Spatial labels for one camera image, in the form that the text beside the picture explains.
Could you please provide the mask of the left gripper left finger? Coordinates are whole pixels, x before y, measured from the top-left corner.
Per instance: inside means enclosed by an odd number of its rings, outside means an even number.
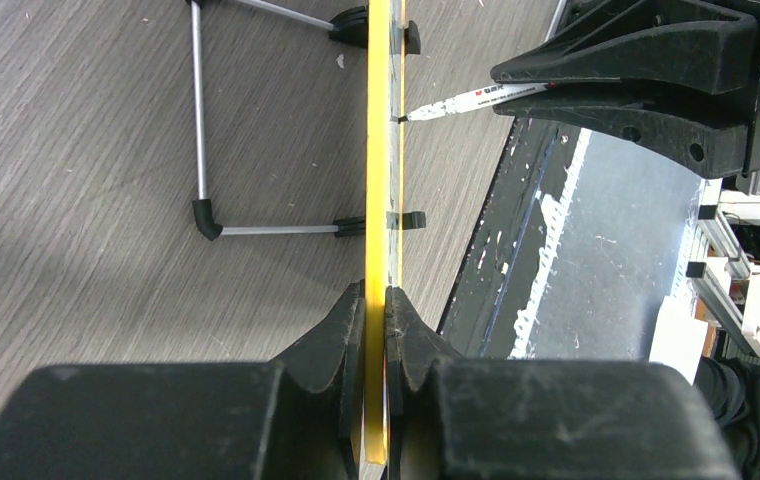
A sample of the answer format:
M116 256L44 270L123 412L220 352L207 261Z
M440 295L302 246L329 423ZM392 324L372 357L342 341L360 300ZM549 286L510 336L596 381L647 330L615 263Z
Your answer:
M354 479L363 287L265 362L51 365L0 412L0 479Z

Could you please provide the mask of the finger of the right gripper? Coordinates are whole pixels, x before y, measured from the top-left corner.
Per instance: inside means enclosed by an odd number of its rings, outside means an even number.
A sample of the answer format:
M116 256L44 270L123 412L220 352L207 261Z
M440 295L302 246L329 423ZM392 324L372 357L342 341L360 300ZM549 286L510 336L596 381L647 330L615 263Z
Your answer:
M495 65L497 83L649 81L705 94L747 85L758 20L710 1L603 1Z
M577 126L632 142L704 179L748 166L746 119L709 96L680 88L555 86L502 103L498 115Z

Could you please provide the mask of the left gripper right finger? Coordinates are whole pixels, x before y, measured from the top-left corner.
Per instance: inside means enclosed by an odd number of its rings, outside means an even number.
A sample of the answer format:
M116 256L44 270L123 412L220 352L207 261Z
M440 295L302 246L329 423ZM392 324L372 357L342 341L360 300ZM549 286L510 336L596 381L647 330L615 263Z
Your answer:
M660 364L467 358L386 293L389 479L736 479L700 393Z

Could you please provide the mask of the yellow framed whiteboard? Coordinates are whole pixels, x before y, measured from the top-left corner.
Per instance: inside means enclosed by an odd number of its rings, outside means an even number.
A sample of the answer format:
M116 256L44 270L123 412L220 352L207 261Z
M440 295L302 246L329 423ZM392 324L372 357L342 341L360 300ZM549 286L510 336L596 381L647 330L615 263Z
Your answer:
M406 28L404 1L368 3L363 445L377 465L389 457L386 291L402 275Z

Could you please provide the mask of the white whiteboard marker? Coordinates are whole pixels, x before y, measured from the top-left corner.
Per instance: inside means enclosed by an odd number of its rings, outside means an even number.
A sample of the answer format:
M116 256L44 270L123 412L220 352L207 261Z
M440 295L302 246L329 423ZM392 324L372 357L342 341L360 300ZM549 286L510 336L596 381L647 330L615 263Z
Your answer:
M398 118L399 123L429 121L450 115L491 107L522 97L547 91L551 84L494 84L465 92L448 99L423 105Z

